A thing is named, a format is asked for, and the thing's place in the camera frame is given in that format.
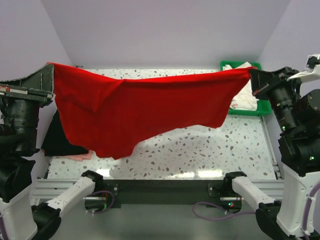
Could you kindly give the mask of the red t-shirt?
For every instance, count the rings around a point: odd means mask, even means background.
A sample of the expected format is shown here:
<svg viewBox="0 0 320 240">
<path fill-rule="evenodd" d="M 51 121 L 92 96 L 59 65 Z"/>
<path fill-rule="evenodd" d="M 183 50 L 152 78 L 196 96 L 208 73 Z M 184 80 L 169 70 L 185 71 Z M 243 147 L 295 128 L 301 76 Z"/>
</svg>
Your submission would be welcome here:
<svg viewBox="0 0 320 240">
<path fill-rule="evenodd" d="M 249 79 L 249 68 L 115 79 L 57 63 L 54 101 L 70 144 L 120 159 L 138 143 L 174 129 L 219 128 Z"/>
</svg>

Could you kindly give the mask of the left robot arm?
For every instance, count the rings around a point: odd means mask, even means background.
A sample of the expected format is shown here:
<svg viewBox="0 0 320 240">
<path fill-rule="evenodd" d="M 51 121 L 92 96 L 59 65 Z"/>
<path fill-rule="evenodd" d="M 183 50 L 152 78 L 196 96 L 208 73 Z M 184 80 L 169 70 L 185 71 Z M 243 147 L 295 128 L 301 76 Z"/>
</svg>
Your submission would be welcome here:
<svg viewBox="0 0 320 240">
<path fill-rule="evenodd" d="M 34 73 L 0 83 L 0 234 L 3 240 L 48 240 L 59 229 L 65 213 L 83 198 L 99 196 L 103 177 L 91 170 L 65 192 L 31 205 L 32 156 L 38 152 L 40 108 L 54 95 L 53 64 Z"/>
</svg>

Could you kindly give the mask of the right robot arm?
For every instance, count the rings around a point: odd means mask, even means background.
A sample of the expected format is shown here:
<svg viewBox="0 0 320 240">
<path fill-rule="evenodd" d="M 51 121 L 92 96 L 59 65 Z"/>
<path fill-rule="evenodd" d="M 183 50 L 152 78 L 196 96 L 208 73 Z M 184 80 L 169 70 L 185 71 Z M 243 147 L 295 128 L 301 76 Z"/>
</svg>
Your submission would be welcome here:
<svg viewBox="0 0 320 240">
<path fill-rule="evenodd" d="M 250 77 L 252 94 L 270 102 L 281 129 L 283 195 L 280 201 L 268 196 L 241 171 L 225 175 L 223 192 L 243 197 L 255 211 L 259 228 L 271 239 L 317 240 L 314 211 L 320 189 L 320 91 L 301 96 L 300 87 L 320 78 L 320 56 L 309 55 L 303 71 L 252 69 Z"/>
</svg>

